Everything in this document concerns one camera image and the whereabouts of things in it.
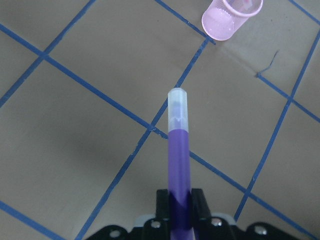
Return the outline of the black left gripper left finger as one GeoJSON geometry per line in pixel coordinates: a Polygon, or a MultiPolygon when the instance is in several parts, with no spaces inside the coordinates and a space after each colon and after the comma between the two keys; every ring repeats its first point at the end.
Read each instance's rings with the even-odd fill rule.
{"type": "Polygon", "coordinates": [[[155,218],[160,223],[161,240],[169,240],[170,233],[170,204],[169,191],[167,189],[159,189],[156,191],[156,211],[155,218]]]}

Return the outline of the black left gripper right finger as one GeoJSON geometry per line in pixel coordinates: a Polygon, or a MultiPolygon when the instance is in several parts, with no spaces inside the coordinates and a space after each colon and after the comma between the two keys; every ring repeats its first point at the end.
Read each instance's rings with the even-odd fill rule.
{"type": "Polygon", "coordinates": [[[211,212],[204,192],[200,188],[191,190],[191,223],[196,240],[209,239],[211,212]]]}

